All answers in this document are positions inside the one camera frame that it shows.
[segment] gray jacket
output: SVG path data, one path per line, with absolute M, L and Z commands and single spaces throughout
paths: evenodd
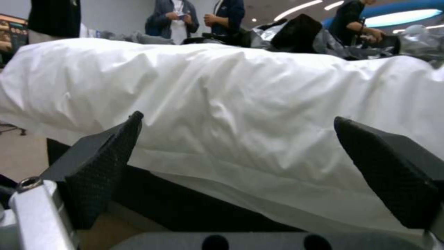
M 154 14 L 151 16 L 152 24 L 157 26 L 160 30 L 160 36 L 163 38 L 171 38 L 171 20 L 169 20 L 165 14 L 174 10 L 174 3 L 172 0 L 156 0 L 156 7 Z M 196 17 L 196 9 L 194 5 L 188 0 L 183 0 L 183 13 L 187 13 L 191 16 L 193 21 L 192 25 L 186 25 L 186 36 L 190 37 L 190 33 L 196 33 L 199 28 L 199 21 Z

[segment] bolt hole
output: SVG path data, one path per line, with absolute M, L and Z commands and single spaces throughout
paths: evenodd
M 37 182 L 38 182 L 38 177 L 31 177 L 31 178 L 28 178 L 28 179 L 25 179 L 25 180 L 23 180 L 21 183 L 20 183 L 20 186 L 22 187 L 22 188 L 28 188 L 28 187 L 30 187 L 30 186 L 33 186 L 33 185 L 35 185 Z
M 202 244 L 202 250 L 229 250 L 230 246 L 225 237 L 221 235 L 208 236 Z
M 304 239 L 305 250 L 332 250 L 330 243 L 319 235 L 309 235 Z

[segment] sign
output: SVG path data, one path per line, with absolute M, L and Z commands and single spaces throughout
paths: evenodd
M 28 40 L 27 21 L 22 18 L 0 14 L 0 68 Z

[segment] black hole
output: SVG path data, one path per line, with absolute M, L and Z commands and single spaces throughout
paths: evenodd
M 305 250 L 332 250 L 330 243 L 319 235 L 309 235 L 304 239 Z
M 228 241 L 220 235 L 208 236 L 202 244 L 202 250 L 229 250 L 229 248 Z

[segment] black shirt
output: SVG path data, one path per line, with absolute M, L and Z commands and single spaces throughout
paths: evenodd
M 31 0 L 28 29 L 64 38 L 80 33 L 80 0 Z
M 352 22 L 359 22 L 359 16 L 364 10 L 365 4 L 359 0 L 351 0 L 342 5 L 336 12 L 329 27 L 330 33 L 339 39 L 343 45 L 350 46 L 356 32 L 347 28 Z

